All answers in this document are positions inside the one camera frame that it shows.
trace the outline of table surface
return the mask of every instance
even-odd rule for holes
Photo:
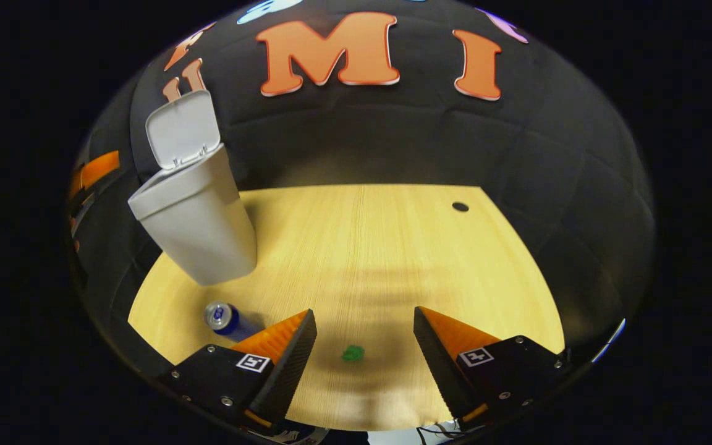
[[[128,321],[177,364],[204,344],[234,344],[206,327],[209,302],[234,304],[263,326],[313,309],[317,339],[289,420],[357,431],[451,420],[413,336],[417,306],[501,339],[523,334],[564,349],[540,270],[478,187],[326,185],[240,195],[257,233],[255,270],[200,287],[161,254]],[[351,344],[364,348],[363,360],[342,360]]]

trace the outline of blue can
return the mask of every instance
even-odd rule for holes
[[[232,341],[245,340],[262,330],[246,319],[235,306],[225,302],[212,302],[207,305],[205,322],[213,332]]]

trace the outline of green object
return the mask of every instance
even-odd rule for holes
[[[346,349],[345,352],[342,353],[342,359],[346,362],[359,361],[363,357],[364,347],[354,346],[353,344],[351,344],[351,346],[348,346],[348,349]]]

